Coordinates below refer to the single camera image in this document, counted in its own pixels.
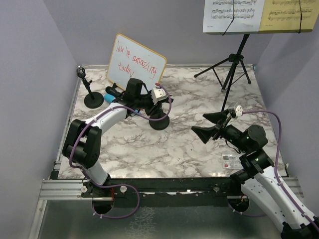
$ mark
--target blue object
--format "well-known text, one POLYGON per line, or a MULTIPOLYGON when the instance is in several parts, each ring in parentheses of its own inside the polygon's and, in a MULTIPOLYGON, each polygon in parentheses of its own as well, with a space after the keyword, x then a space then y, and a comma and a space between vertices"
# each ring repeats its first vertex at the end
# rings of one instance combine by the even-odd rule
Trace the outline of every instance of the blue object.
POLYGON ((110 95, 110 94, 105 94, 104 99, 107 103, 112 103, 112 101, 115 99, 115 97, 110 95))

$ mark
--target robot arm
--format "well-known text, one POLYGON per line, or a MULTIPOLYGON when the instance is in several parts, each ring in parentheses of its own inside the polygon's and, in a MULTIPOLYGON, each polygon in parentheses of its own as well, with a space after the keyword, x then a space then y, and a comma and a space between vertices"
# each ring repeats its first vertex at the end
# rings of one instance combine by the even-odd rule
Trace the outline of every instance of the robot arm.
POLYGON ((192 130, 204 143, 210 138, 224 138, 244 153, 239 158, 244 169, 232 174, 230 178, 272 219, 282 232, 283 239, 317 238, 319 218, 295 196, 283 180, 277 180, 274 163, 262 149, 268 143, 263 127, 251 125, 241 132, 228 125, 231 119, 242 115, 241 106, 232 103, 225 111, 203 115, 215 126, 193 126, 192 130))
MULTIPOLYGON (((68 159, 74 151, 72 163, 83 170, 83 174, 91 178, 99 185, 104 185, 110 179, 98 161, 100 156, 101 137, 117 122, 126 119, 131 115, 129 109, 145 109, 146 114, 152 119, 160 119, 166 116, 161 109, 162 103, 167 102, 168 95, 162 88, 153 88, 146 95, 141 95, 141 80, 131 78, 127 85, 127 90, 123 93, 117 92, 114 88, 107 87, 106 91, 115 96, 113 102, 105 110, 85 121, 74 120, 69 128, 62 154, 68 159), (86 141, 76 141, 79 135, 86 137, 86 141)), ((164 129, 169 124, 169 118, 150 121, 150 125, 155 129, 164 129)))

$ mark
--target round black base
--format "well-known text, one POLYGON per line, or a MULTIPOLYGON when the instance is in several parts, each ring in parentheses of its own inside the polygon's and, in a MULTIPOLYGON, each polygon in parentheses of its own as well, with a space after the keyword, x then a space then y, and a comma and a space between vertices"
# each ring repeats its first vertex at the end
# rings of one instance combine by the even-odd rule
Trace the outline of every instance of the round black base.
POLYGON ((155 130, 163 130, 166 129, 169 126, 169 117, 160 120, 160 121, 149 121, 150 126, 155 130))
POLYGON ((100 107, 103 104, 104 97, 99 92, 92 92, 94 99, 91 98, 90 94, 88 94, 84 98, 84 104, 87 108, 95 109, 97 107, 100 107))

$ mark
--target tripod leg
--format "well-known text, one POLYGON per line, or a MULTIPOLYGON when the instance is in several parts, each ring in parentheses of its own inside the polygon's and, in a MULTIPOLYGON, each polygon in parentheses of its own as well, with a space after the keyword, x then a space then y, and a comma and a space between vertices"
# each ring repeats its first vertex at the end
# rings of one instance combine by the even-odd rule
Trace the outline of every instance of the tripod leg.
POLYGON ((248 76, 248 73, 247 73, 247 71, 246 71, 246 67, 245 67, 245 65, 244 65, 243 60, 240 60, 240 63, 241 63, 241 66, 243 67, 244 73, 245 73, 245 75, 246 75, 246 77, 247 77, 248 84, 251 84, 251 81, 250 81, 250 79, 249 79, 249 76, 248 76))
POLYGON ((207 68, 207 69, 205 69, 205 70, 203 70, 203 71, 201 71, 201 72, 199 72, 198 74, 195 74, 194 77, 196 78, 197 76, 199 76, 201 74, 204 74, 205 72, 215 68, 216 66, 219 66, 219 65, 225 63, 226 61, 228 61, 228 58, 223 60, 223 61, 221 61, 221 62, 219 62, 219 63, 217 63, 217 64, 215 64, 215 65, 213 65, 213 66, 211 66, 211 67, 209 67, 209 68, 207 68))
POLYGON ((229 85, 228 85, 228 88, 227 88, 227 92, 226 92, 226 95, 225 95, 225 99, 224 99, 224 103, 223 103, 223 107, 221 108, 221 111, 224 111, 225 109, 225 106, 226 106, 226 102, 227 102, 227 98, 228 98, 228 95, 229 95, 229 91, 230 91, 230 87, 231 87, 231 83, 233 82, 233 79, 234 79, 234 75, 235 75, 235 71, 236 71, 236 66, 237 64, 236 63, 233 63, 231 65, 231 68, 230 68, 230 71, 229 73, 231 72, 231 76, 230 76, 230 79, 229 79, 229 85))
POLYGON ((233 75, 233 73, 235 74, 236 65, 237 65, 237 64, 234 63, 234 62, 233 62, 233 64, 231 64, 231 67, 230 67, 230 70, 229 70, 229 72, 228 72, 228 75, 227 75, 227 77, 226 77, 226 79, 225 79, 224 85, 223 85, 223 87, 221 88, 221 92, 225 92, 225 89, 226 89, 226 87, 227 87, 227 84, 228 84, 228 81, 229 81, 230 77, 233 75))

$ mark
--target marble surface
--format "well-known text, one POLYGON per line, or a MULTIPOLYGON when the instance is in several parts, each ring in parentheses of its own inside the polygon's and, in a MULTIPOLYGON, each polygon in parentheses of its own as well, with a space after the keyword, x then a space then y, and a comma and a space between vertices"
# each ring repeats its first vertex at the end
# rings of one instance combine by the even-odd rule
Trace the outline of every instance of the marble surface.
MULTIPOLYGON (((161 84, 174 98, 169 115, 170 125, 162 131, 153 130, 149 122, 141 117, 131 117, 114 125, 102 136, 100 162, 113 178, 163 178, 163 177, 210 177, 229 176, 235 170, 224 169, 222 154, 238 155, 226 146, 224 140, 209 141, 207 144, 197 137, 191 126, 212 126, 202 117, 204 113, 218 112, 221 109, 225 93, 213 71, 197 78, 193 75, 205 68, 167 68, 161 84)), ((219 78, 224 81, 229 67, 216 68, 219 78)), ((231 88, 228 103, 239 102, 245 111, 264 109, 254 72, 248 68, 252 81, 249 85, 245 76, 231 88)), ((92 91, 105 94, 105 69, 86 69, 87 80, 92 80, 92 91)), ((235 79, 243 74, 238 68, 235 79)), ((84 105, 87 91, 81 84, 73 119, 85 120, 108 106, 104 102, 97 109, 91 110, 84 105)), ((264 127, 268 144, 264 147, 271 159, 275 159, 277 142, 266 114, 244 115, 233 123, 244 131, 251 124, 264 127)), ((61 158, 62 163, 58 178, 82 178, 78 169, 69 167, 68 160, 61 158)), ((286 175, 282 159, 279 160, 279 172, 286 175)))

